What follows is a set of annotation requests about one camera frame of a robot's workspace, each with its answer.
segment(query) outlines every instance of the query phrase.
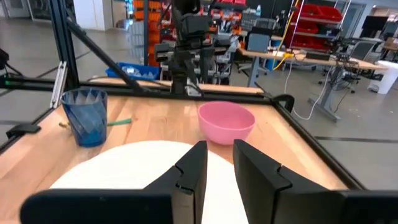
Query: red storage bin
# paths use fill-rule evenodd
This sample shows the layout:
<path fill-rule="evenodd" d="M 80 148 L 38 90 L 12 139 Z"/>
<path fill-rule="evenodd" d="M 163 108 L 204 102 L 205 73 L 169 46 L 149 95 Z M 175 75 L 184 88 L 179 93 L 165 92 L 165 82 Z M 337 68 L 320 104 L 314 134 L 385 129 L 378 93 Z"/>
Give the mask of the red storage bin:
<path fill-rule="evenodd" d="M 296 32 L 303 32 L 307 34 L 316 34 L 318 33 L 318 26 L 313 22 L 298 22 L 298 26 Z"/>
<path fill-rule="evenodd" d="M 246 5 L 246 0 L 234 0 L 234 4 L 240 4 L 245 6 Z"/>
<path fill-rule="evenodd" d="M 295 36 L 293 39 L 293 47 L 312 48 L 312 38 Z"/>
<path fill-rule="evenodd" d="M 313 49 L 326 51 L 326 50 L 329 50 L 329 48 L 330 48 L 329 46 L 327 46 L 325 39 L 320 39 L 320 38 L 314 37 L 314 38 L 312 38 L 312 43 L 313 43 L 313 46 L 312 46 Z"/>
<path fill-rule="evenodd" d="M 330 6 L 319 6 L 319 10 L 322 13 L 321 19 L 326 19 L 329 21 L 340 22 L 343 19 L 340 11 Z"/>
<path fill-rule="evenodd" d="M 297 16 L 299 15 L 300 10 L 296 10 L 294 12 L 294 21 L 297 20 Z M 322 19 L 322 12 L 317 5 L 314 4 L 305 4 L 303 5 L 303 9 L 301 10 L 300 17 L 314 18 L 314 19 Z"/>

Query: computer monitor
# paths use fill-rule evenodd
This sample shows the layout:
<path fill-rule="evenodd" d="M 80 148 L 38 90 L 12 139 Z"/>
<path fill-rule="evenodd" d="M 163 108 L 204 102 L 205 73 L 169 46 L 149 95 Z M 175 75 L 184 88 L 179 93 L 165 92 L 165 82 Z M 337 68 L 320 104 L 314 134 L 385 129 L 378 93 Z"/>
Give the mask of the computer monitor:
<path fill-rule="evenodd" d="M 387 20 L 387 16 L 367 16 L 363 22 L 362 29 L 383 30 Z"/>

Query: wooden table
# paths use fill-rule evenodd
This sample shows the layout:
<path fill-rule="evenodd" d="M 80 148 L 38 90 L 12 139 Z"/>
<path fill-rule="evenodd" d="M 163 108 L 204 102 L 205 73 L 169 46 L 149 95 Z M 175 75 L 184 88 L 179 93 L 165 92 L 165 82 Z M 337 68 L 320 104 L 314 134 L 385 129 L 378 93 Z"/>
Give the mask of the wooden table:
<path fill-rule="evenodd" d="M 383 46 L 383 50 L 384 50 L 384 53 L 383 53 L 383 56 L 381 57 L 382 60 L 385 60 L 385 59 L 386 59 L 387 54 L 388 54 L 390 51 L 392 51 L 392 52 L 394 53 L 394 56 L 393 56 L 393 58 L 392 58 L 392 61 L 394 61 L 394 60 L 396 59 L 397 54 L 398 54 L 398 48 L 397 48 L 397 47 Z"/>
<path fill-rule="evenodd" d="M 256 77 L 257 77 L 257 69 L 259 66 L 259 59 L 260 58 L 266 58 L 266 59 L 276 59 L 276 60 L 282 60 L 283 57 L 283 52 L 278 53 L 278 56 L 274 56 L 273 52 L 250 52 L 244 49 L 239 49 L 239 51 L 248 57 L 253 57 L 252 60 L 252 66 L 251 66 L 251 74 L 249 76 L 249 81 L 248 81 L 248 86 L 254 86 L 256 82 Z M 343 62 L 337 62 L 335 59 L 330 58 L 329 60 L 316 60 L 316 59 L 308 59 L 305 58 L 304 54 L 300 54 L 298 50 L 294 50 L 295 57 L 294 58 L 286 58 L 285 61 L 293 61 L 293 62 L 298 62 L 298 63 L 310 63 L 310 64 L 317 64 L 317 65 L 326 65 L 326 66 L 331 66 L 331 67 L 336 67 L 335 71 L 333 74 L 330 74 L 331 79 L 332 78 L 337 78 L 337 83 L 339 83 L 341 80 L 338 79 L 338 77 L 342 78 L 342 76 L 339 76 L 341 72 L 341 68 L 337 67 L 337 65 L 341 65 L 342 67 L 350 67 L 352 66 L 353 68 L 358 68 L 358 69 L 368 69 L 368 70 L 387 70 L 387 68 L 380 66 L 380 65 L 374 65 L 369 62 L 365 62 L 362 60 L 358 60 L 355 58 L 350 59 L 352 62 L 357 62 L 358 64 L 349 64 L 349 63 L 343 63 Z M 337 116 L 334 111 L 330 110 L 330 102 L 333 101 L 333 88 L 330 85 L 327 85 L 325 94 L 322 97 L 322 100 L 320 102 L 316 102 L 316 100 L 309 98 L 308 102 L 311 103 L 312 105 L 315 104 L 316 108 L 320 110 L 323 114 L 328 116 L 332 121 L 337 122 L 340 120 L 340 117 Z"/>
<path fill-rule="evenodd" d="M 112 78 L 97 82 L 121 83 Z M 202 85 L 201 88 L 261 92 L 257 88 L 236 86 Z M 25 198 L 48 189 L 66 171 L 108 149 L 146 140 L 195 144 L 205 139 L 198 127 L 197 109 L 201 104 L 198 101 L 110 96 L 108 121 L 132 118 L 133 122 L 108 127 L 106 142 L 89 149 L 78 147 L 72 133 L 58 125 L 67 119 L 62 107 L 57 108 L 40 122 L 40 132 L 26 134 L 0 156 L 0 224 L 18 223 L 19 207 Z M 243 106 L 256 117 L 256 125 L 246 140 L 249 144 L 328 189 L 346 188 L 272 106 Z M 209 142 L 208 147 L 233 162 L 231 146 Z"/>

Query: yellow cable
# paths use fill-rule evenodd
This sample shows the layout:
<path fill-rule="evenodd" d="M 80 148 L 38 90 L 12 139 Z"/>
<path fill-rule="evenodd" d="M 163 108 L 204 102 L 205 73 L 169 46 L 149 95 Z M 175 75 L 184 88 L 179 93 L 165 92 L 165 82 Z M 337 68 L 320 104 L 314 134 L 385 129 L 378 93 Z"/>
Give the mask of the yellow cable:
<path fill-rule="evenodd" d="M 286 59 L 287 57 L 284 57 L 280 62 L 279 62 L 279 64 L 273 69 L 273 70 L 277 70 L 279 67 L 280 67 L 280 65 L 282 65 L 282 63 L 284 62 L 284 60 Z"/>
<path fill-rule="evenodd" d="M 294 6 L 297 6 L 297 4 L 299 3 L 299 1 L 300 1 L 300 0 L 296 0 L 296 3 L 294 4 Z M 289 20 L 287 21 L 287 25 L 286 25 L 286 27 L 285 27 L 285 31 L 284 31 L 284 34 L 283 34 L 283 36 L 282 36 L 282 40 L 280 41 L 280 44 L 279 44 L 278 49 L 277 49 L 277 51 L 276 51 L 276 54 L 275 54 L 275 56 L 274 56 L 274 62 L 272 63 L 272 67 L 275 66 L 276 56 L 278 55 L 278 52 L 279 52 L 280 48 L 281 48 L 282 45 L 284 44 L 284 40 L 285 40 L 285 37 L 286 37 L 286 34 L 287 34 L 287 30 L 289 29 L 290 22 L 292 21 L 293 15 L 294 15 L 294 11 L 292 12 L 292 14 L 291 14 L 290 17 L 289 17 Z M 277 69 L 279 68 L 280 64 L 281 64 L 281 63 L 279 63 L 279 65 L 276 66 L 275 68 L 273 68 L 272 70 L 277 70 Z"/>

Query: white cable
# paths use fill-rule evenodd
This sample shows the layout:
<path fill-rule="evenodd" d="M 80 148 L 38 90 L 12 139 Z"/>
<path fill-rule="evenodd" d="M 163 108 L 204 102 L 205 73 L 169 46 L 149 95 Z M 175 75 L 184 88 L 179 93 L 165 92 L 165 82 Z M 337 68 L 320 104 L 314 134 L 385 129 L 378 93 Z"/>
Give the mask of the white cable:
<path fill-rule="evenodd" d="M 287 81 L 289 80 L 290 74 L 292 73 L 292 65 L 293 65 L 293 61 L 290 63 L 289 74 L 287 75 L 286 82 L 285 82 L 285 90 L 284 90 L 284 93 L 285 93 L 285 94 L 286 94 L 286 88 L 287 88 Z M 317 99 L 317 100 L 314 102 L 314 104 L 312 105 L 311 112 L 310 112 L 310 116 L 308 116 L 307 118 L 303 118 L 303 117 L 300 116 L 300 115 L 294 110 L 294 108 L 293 108 L 294 114 L 296 114 L 300 119 L 303 119 L 303 120 L 308 121 L 308 120 L 311 118 L 313 109 L 315 108 L 315 105 L 318 103 L 318 101 L 319 101 L 320 98 L 322 97 L 323 92 L 324 92 L 325 89 L 326 89 L 326 85 L 327 85 L 327 83 L 328 83 L 328 78 L 329 78 L 330 71 L 331 71 L 331 68 L 329 69 L 329 72 L 328 72 L 328 74 L 326 75 L 326 81 L 325 81 L 325 84 L 323 85 L 323 89 L 322 89 L 321 93 L 319 94 L 318 99 Z"/>

